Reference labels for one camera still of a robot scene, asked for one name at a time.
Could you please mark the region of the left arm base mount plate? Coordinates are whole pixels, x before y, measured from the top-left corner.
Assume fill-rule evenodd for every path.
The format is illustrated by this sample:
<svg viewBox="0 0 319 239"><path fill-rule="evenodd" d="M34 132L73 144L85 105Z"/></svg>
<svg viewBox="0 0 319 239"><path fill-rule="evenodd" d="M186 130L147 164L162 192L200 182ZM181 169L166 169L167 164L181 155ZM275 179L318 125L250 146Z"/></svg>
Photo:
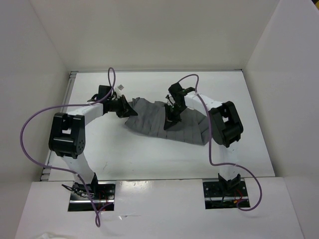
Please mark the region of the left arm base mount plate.
<svg viewBox="0 0 319 239"><path fill-rule="evenodd" d="M72 187L62 184L62 186L70 191L69 212L88 212L94 211L89 196L84 189L74 183ZM97 185L97 191L91 191L91 197L97 211L114 211L115 207L115 183L102 183Z"/></svg>

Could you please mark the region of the grey pleated skirt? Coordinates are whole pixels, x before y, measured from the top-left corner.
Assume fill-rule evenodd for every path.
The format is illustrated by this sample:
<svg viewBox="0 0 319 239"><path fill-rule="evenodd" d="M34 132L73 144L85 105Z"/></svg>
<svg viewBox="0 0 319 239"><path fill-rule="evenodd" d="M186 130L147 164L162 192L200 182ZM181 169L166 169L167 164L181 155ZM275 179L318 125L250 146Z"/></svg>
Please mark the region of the grey pleated skirt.
<svg viewBox="0 0 319 239"><path fill-rule="evenodd" d="M165 130L164 102L135 98L129 104L138 115L130 116L125 125L136 133L195 145L209 141L207 117L196 110L187 108L181 113L181 122Z"/></svg>

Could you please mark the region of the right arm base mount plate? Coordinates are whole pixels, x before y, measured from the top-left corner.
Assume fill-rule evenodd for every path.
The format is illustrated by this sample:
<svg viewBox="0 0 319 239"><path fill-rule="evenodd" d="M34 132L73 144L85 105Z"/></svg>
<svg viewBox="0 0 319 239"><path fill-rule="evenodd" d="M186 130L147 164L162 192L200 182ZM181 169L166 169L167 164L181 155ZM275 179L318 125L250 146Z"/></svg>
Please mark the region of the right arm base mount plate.
<svg viewBox="0 0 319 239"><path fill-rule="evenodd" d="M204 202L206 209L250 208L245 181L230 191L223 191L218 181L203 182Z"/></svg>

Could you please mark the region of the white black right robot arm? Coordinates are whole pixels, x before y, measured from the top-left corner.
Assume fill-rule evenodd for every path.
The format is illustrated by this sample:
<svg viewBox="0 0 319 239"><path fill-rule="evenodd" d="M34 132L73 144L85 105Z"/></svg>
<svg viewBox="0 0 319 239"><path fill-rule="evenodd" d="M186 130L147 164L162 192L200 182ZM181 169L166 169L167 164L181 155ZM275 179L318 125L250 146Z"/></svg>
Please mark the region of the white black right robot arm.
<svg viewBox="0 0 319 239"><path fill-rule="evenodd" d="M187 108L208 117L208 138L213 139L221 149L221 167L218 173L218 189L224 196L231 195L240 184L241 176L236 169L238 162L238 141L243 133L243 125L233 102L215 101L189 87L184 89L180 83L172 84L166 96L164 130L181 122L181 113Z"/></svg>

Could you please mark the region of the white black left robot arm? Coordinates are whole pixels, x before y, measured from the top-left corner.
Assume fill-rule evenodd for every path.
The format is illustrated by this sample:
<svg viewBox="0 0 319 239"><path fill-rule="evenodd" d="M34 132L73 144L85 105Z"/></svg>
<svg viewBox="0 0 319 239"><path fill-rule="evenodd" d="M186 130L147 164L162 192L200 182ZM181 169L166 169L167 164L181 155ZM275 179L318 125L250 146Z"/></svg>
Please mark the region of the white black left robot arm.
<svg viewBox="0 0 319 239"><path fill-rule="evenodd" d="M61 157L72 171L75 183L70 190L82 197L94 199L101 190L97 175L84 155L86 125L108 112L115 112L119 118L138 115L122 94L123 88L122 85L115 89L100 85L98 93L86 104L68 113L56 113L53 117L49 149Z"/></svg>

